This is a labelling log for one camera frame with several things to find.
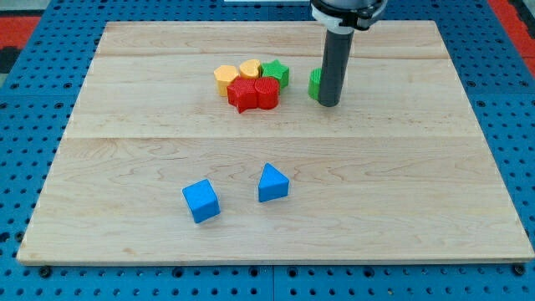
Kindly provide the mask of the black white robot wrist mount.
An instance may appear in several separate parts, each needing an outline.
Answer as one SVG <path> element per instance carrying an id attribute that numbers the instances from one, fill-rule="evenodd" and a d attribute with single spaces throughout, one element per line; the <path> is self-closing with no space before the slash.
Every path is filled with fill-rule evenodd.
<path id="1" fill-rule="evenodd" d="M 312 16 L 328 31 L 366 31 L 385 14 L 388 0 L 311 0 Z"/>

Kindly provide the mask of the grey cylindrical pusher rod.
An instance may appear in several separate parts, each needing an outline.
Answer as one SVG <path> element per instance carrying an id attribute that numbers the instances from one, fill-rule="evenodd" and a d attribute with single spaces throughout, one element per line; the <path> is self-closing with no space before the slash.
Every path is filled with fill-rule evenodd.
<path id="1" fill-rule="evenodd" d="M 322 106 L 334 107 L 340 101 L 353 36 L 354 31 L 345 34 L 327 31 L 318 90 L 318 102 Z"/>

